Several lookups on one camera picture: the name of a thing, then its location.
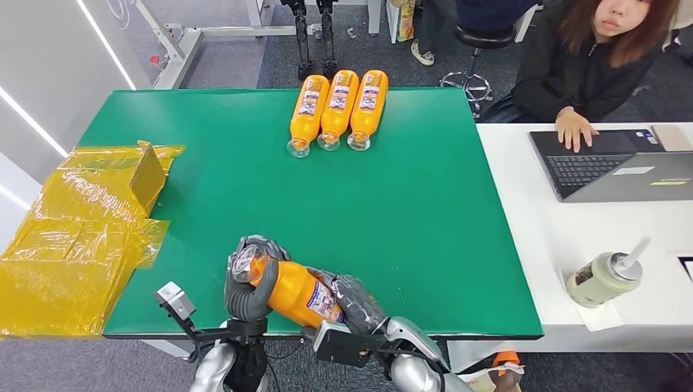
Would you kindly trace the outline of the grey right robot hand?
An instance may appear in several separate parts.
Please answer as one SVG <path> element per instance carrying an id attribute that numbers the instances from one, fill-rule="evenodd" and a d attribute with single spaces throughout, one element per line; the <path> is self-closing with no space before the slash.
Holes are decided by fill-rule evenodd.
<path id="1" fill-rule="evenodd" d="M 386 323 L 388 316 L 384 309 L 359 279 L 312 267 L 307 270 L 332 292 L 344 314 L 343 323 L 352 333 L 374 334 Z"/>

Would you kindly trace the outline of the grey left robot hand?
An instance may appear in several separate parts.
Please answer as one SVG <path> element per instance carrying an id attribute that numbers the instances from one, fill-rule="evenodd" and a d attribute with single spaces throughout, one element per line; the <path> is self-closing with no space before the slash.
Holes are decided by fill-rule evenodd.
<path id="1" fill-rule="evenodd" d="M 233 263 L 248 247 L 252 246 L 270 257 L 257 286 L 237 282 L 232 273 Z M 268 300 L 279 276 L 279 263 L 288 261 L 289 257 L 289 253 L 276 241 L 262 235 L 252 234 L 239 240 L 235 251 L 227 259 L 224 286 L 224 303 L 228 313 L 234 319 L 255 322 L 264 319 L 272 312 Z"/>

